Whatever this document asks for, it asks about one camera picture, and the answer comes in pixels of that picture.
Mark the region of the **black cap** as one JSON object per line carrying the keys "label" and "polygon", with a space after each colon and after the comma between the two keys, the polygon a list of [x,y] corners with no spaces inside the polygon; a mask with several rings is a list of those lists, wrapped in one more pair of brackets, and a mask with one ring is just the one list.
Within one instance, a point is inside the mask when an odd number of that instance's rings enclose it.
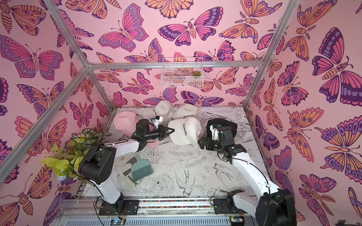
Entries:
{"label": "black cap", "polygon": [[212,126],[214,124],[220,125],[221,127],[231,127],[233,137],[235,137],[237,134],[238,125],[236,123],[222,119],[222,118],[216,118],[216,119],[211,119],[207,122],[207,127],[206,127],[206,136],[207,137],[212,137],[212,132],[211,132],[210,126]]}

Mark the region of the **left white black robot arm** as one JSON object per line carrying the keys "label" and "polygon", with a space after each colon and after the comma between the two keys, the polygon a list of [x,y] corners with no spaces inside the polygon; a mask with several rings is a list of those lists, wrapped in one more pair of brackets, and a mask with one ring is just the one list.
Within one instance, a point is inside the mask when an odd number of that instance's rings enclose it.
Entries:
{"label": "left white black robot arm", "polygon": [[95,143],[91,146],[78,167],[80,176],[96,186],[103,201],[116,204],[121,201],[121,191],[111,175],[126,173],[131,182],[137,182],[153,174],[151,163],[139,157],[150,140],[162,141],[175,132],[163,124],[155,125],[148,119],[141,119],[135,125],[131,141],[114,144]]}

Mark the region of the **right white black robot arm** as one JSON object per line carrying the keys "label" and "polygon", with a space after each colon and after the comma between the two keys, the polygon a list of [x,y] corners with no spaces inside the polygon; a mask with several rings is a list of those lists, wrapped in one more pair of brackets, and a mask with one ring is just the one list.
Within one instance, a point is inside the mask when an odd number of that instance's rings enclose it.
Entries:
{"label": "right white black robot arm", "polygon": [[255,197],[251,197],[242,191],[229,192],[229,208],[246,212],[259,226],[297,225],[293,194],[282,190],[263,174],[246,149],[235,143],[231,127],[214,124],[210,131],[210,137],[199,140],[200,148],[222,154],[222,159],[239,170],[255,193]]}

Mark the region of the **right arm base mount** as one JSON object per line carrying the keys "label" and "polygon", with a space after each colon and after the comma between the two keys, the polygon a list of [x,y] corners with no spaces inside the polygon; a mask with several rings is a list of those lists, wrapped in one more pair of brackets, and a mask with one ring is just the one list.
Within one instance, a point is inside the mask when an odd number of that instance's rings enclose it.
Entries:
{"label": "right arm base mount", "polygon": [[210,204],[214,207],[214,213],[219,214],[232,214],[232,215],[243,215],[245,211],[231,208],[228,206],[226,199],[211,198]]}

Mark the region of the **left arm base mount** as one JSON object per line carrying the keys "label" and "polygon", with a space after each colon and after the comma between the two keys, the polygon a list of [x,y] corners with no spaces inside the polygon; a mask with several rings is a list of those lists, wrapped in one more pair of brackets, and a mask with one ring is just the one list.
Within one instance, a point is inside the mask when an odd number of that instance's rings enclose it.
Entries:
{"label": "left arm base mount", "polygon": [[115,204],[109,204],[103,201],[99,211],[99,215],[101,216],[137,215],[139,204],[140,204],[139,200],[121,200]]}

